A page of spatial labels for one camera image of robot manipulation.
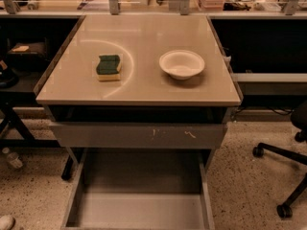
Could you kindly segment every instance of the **sponge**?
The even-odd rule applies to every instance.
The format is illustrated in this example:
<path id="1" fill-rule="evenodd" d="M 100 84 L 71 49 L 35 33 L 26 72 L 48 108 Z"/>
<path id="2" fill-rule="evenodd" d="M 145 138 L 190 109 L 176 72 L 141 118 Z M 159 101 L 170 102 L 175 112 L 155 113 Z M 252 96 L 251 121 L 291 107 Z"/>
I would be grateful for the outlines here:
<path id="1" fill-rule="evenodd" d="M 118 55 L 99 56 L 100 62 L 96 67 L 99 81 L 118 81 L 121 79 L 122 62 Z"/>

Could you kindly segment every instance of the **bottle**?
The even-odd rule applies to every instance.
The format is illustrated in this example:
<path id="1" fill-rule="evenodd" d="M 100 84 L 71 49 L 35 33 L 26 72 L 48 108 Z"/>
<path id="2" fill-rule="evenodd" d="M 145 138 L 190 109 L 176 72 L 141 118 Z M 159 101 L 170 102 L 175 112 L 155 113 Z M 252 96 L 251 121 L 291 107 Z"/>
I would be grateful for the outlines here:
<path id="1" fill-rule="evenodd" d="M 17 152 L 11 151 L 9 148 L 3 148 L 2 153 L 6 156 L 9 168 L 17 171 L 22 169 L 23 162 L 21 161 Z"/>

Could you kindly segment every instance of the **terrazzo floor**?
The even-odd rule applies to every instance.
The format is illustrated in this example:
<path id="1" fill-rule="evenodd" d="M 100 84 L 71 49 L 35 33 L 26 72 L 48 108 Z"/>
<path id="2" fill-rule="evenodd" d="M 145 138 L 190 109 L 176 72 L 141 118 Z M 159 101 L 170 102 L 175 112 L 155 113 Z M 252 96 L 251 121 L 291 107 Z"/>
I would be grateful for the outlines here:
<path id="1" fill-rule="evenodd" d="M 25 116 L 24 122 L 35 137 L 53 137 L 43 117 Z M 289 117 L 243 113 L 228 127 L 208 172 L 216 230 L 306 230 L 307 192 L 293 204 L 292 218 L 281 219 L 275 211 L 301 181 L 306 167 L 268 152 L 263 158 L 252 155 L 259 142 L 307 153 L 306 143 L 295 142 L 297 129 Z M 5 137 L 18 133 L 7 129 Z M 0 215 L 15 217 L 13 230 L 59 230 L 73 181 L 60 178 L 65 149 L 15 150 L 26 166 L 12 172 L 0 156 Z"/>

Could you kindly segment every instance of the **caster wheel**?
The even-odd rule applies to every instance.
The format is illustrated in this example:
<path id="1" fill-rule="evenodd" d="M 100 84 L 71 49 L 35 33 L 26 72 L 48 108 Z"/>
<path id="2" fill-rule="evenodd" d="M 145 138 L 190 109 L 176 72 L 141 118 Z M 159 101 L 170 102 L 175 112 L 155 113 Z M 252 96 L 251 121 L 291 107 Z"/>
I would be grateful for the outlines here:
<path id="1" fill-rule="evenodd" d="M 295 135 L 295 140 L 297 142 L 303 142 L 306 140 L 306 137 L 303 136 L 303 134 L 301 132 L 298 132 L 296 135 Z"/>
<path id="2" fill-rule="evenodd" d="M 263 154 L 264 154 L 264 150 L 263 150 L 263 148 L 255 147 L 255 148 L 253 148 L 253 150 L 252 150 L 252 154 L 253 154 L 255 157 L 262 157 Z"/>
<path id="3" fill-rule="evenodd" d="M 288 205 L 278 205 L 277 213 L 282 219 L 290 218 L 292 216 L 292 210 Z"/>

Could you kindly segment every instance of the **drawer front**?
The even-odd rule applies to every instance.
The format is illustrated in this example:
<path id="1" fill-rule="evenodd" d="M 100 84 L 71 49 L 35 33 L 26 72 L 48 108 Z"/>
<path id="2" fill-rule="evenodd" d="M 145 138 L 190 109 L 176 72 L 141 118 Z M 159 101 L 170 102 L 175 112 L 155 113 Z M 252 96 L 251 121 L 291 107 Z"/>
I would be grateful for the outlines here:
<path id="1" fill-rule="evenodd" d="M 51 123 L 59 143 L 74 148 L 216 149 L 226 125 Z"/>
<path id="2" fill-rule="evenodd" d="M 214 229 L 198 152 L 87 149 L 62 230 Z"/>

